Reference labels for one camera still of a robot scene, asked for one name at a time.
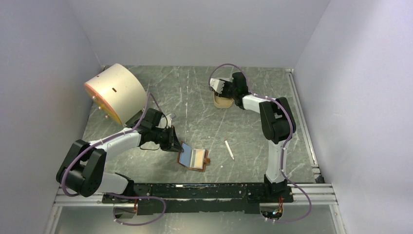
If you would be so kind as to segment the brown leather card holder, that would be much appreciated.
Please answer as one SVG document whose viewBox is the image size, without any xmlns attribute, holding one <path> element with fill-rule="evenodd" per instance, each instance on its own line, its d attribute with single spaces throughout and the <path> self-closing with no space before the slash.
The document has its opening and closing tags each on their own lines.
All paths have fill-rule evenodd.
<svg viewBox="0 0 413 234">
<path fill-rule="evenodd" d="M 184 142 L 181 142 L 181 146 L 183 151 L 179 152 L 177 163 L 188 170 L 205 172 L 206 167 L 210 164 L 208 150 L 194 149 Z"/>
</svg>

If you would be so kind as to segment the gold credit card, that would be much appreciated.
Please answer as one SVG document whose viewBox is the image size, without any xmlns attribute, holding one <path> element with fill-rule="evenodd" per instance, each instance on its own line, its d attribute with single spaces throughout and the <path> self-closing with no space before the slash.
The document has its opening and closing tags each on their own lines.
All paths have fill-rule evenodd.
<svg viewBox="0 0 413 234">
<path fill-rule="evenodd" d="M 194 149 L 192 158 L 194 163 L 203 163 L 207 150 L 205 149 Z"/>
</svg>

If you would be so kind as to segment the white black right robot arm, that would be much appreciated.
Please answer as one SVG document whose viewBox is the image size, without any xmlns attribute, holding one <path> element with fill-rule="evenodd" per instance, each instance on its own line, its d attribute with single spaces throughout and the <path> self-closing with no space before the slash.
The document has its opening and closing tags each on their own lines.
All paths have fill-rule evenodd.
<svg viewBox="0 0 413 234">
<path fill-rule="evenodd" d="M 233 73 L 225 89 L 239 108 L 260 115 L 262 133 L 268 140 L 268 166 L 264 176 L 263 196 L 267 201 L 274 202 L 287 187 L 286 151 L 296 131 L 289 103 L 284 97 L 274 99 L 250 92 L 242 72 Z"/>
</svg>

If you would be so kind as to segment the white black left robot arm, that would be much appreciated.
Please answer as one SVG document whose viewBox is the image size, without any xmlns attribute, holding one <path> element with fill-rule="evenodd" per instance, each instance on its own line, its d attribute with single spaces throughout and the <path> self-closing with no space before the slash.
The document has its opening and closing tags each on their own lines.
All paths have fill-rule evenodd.
<svg viewBox="0 0 413 234">
<path fill-rule="evenodd" d="M 148 142 L 165 152 L 184 152 L 170 116 L 149 108 L 129 127 L 101 140 L 75 141 L 60 166 L 56 181 L 67 196 L 89 197 L 95 193 L 115 194 L 124 203 L 136 195 L 134 181 L 119 173 L 104 171 L 106 160 Z"/>
</svg>

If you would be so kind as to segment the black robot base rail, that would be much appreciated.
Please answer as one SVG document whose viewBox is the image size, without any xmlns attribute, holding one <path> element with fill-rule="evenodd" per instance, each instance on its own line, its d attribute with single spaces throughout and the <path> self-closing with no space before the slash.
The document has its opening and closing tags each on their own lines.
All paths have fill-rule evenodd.
<svg viewBox="0 0 413 234">
<path fill-rule="evenodd" d="M 260 214 L 265 203 L 280 204 L 294 201 L 287 185 L 281 193 L 268 194 L 264 182 L 252 183 L 136 183 L 138 199 L 118 198 L 104 194 L 102 203 L 136 206 L 138 215 L 198 212 L 244 212 Z"/>
</svg>

